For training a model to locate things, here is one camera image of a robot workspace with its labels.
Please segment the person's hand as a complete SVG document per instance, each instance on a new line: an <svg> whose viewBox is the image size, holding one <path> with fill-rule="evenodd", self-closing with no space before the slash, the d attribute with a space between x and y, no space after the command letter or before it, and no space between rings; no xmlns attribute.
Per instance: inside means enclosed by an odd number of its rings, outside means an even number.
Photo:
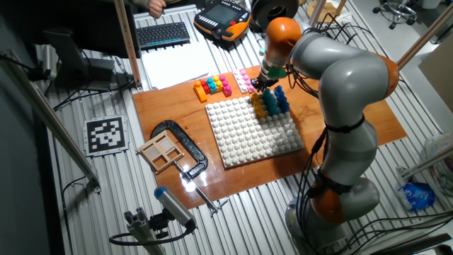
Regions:
<svg viewBox="0 0 453 255"><path fill-rule="evenodd" d="M147 10L154 18L159 18L166 7L167 4L164 0L149 0L147 4Z"/></svg>

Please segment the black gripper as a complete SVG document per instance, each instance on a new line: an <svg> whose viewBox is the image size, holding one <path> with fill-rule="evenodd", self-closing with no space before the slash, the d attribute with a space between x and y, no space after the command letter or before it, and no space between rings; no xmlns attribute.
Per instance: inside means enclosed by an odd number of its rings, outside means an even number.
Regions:
<svg viewBox="0 0 453 255"><path fill-rule="evenodd" d="M263 93L268 87L273 86L279 81L279 79L269 79L266 75L260 73L256 79L251 80L251 85L254 87L255 90L259 90L259 92Z"/></svg>

